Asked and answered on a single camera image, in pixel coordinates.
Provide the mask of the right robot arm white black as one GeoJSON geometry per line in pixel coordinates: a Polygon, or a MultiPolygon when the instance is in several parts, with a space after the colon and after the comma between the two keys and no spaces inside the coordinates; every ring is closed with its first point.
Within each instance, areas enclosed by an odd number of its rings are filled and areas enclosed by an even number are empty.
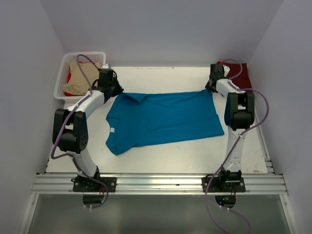
{"type": "Polygon", "coordinates": [[[254,94],[249,89],[239,88],[227,78],[220,62],[211,64],[205,88],[226,98],[224,122],[228,127],[225,159],[215,174],[207,177],[206,189],[214,191],[218,187],[226,192],[243,185],[241,159],[247,130],[254,123],[254,94]]]}

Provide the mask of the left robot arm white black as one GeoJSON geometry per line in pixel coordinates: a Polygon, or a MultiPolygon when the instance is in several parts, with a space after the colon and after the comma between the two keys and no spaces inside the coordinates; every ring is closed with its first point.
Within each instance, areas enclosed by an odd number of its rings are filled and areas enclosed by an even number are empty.
{"type": "Polygon", "coordinates": [[[123,89],[114,70],[100,68],[98,71],[99,78],[87,94],[68,109],[57,109],[54,115],[51,159],[70,157],[78,171],[72,180],[75,192],[108,191],[87,149],[87,119],[110,98],[121,94],[123,89]]]}

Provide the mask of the blue t shirt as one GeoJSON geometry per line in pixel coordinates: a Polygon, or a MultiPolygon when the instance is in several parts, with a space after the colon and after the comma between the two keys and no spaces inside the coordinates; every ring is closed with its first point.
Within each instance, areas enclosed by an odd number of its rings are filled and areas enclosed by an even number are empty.
{"type": "Polygon", "coordinates": [[[121,93],[107,114],[106,145],[114,155],[143,147],[224,135],[207,90],[182,93],[121,93]]]}

